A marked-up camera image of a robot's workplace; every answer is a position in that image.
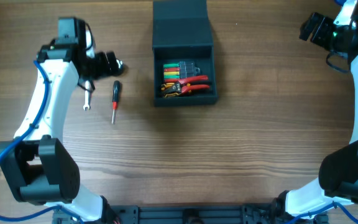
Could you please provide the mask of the silver open-end wrench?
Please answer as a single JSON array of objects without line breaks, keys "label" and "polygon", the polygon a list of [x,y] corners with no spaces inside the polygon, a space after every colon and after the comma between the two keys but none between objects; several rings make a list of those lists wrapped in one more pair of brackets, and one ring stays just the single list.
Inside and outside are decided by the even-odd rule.
[{"label": "silver open-end wrench", "polygon": [[91,99],[91,92],[92,92],[92,88],[91,88],[91,83],[90,81],[85,81],[85,103],[83,105],[83,109],[85,111],[90,110],[90,99]]}]

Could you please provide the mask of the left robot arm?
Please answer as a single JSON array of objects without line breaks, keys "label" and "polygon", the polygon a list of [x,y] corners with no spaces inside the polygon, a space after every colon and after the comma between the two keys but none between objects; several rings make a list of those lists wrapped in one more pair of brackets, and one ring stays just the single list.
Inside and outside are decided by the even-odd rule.
[{"label": "left robot arm", "polygon": [[118,76],[124,64],[113,52],[96,52],[89,25],[76,17],[58,21],[58,35],[39,50],[37,82],[25,118],[12,141],[0,142],[0,168],[14,199],[65,212],[79,223],[119,223],[108,201],[80,182],[76,162],[63,145],[71,95],[80,87]]}]

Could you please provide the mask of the black round tape measure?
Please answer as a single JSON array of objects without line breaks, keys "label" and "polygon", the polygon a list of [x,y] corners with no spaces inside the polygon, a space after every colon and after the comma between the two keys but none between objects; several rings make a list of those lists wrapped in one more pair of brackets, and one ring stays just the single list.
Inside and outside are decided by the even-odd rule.
[{"label": "black round tape measure", "polygon": [[124,73],[125,65],[124,62],[122,60],[119,60],[118,58],[116,59],[116,63],[117,63],[116,76],[118,77]]}]

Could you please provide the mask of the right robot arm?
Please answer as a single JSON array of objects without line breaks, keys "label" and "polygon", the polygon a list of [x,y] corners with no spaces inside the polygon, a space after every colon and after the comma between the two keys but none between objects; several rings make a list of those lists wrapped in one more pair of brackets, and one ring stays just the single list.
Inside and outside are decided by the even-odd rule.
[{"label": "right robot arm", "polygon": [[354,124],[349,144],[326,156],[318,177],[295,190],[286,190],[270,206],[272,222],[307,222],[332,208],[348,214],[346,206],[358,205],[358,0],[337,1],[335,19],[314,12],[301,25],[299,38],[328,51],[328,58],[346,59],[354,84]]}]

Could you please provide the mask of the red handled cutting pliers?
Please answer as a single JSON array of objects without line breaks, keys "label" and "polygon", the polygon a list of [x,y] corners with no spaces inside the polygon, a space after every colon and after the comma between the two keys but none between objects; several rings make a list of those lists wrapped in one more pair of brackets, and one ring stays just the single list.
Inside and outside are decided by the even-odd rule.
[{"label": "red handled cutting pliers", "polygon": [[208,81],[207,75],[199,75],[190,78],[179,79],[174,86],[174,94],[185,95],[192,91],[207,90],[210,88],[208,84],[202,84],[202,82]]}]

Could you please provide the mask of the precision screwdriver set case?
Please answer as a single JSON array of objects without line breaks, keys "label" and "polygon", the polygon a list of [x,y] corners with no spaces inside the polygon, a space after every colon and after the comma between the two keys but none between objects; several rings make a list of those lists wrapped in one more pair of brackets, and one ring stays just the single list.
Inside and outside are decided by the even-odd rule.
[{"label": "precision screwdriver set case", "polygon": [[166,63],[163,65],[163,79],[178,80],[182,78],[190,78],[201,74],[201,70],[194,62],[180,61],[177,63]]}]

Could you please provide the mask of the orange black needle-nose pliers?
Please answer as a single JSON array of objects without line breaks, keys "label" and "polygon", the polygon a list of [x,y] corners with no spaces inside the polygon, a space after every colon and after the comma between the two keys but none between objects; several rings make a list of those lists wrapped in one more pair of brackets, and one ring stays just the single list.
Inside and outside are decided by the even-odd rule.
[{"label": "orange black needle-nose pliers", "polygon": [[160,87],[160,90],[161,90],[160,95],[163,98],[176,97],[176,96],[181,95],[182,84],[180,84],[178,82],[166,83]]}]

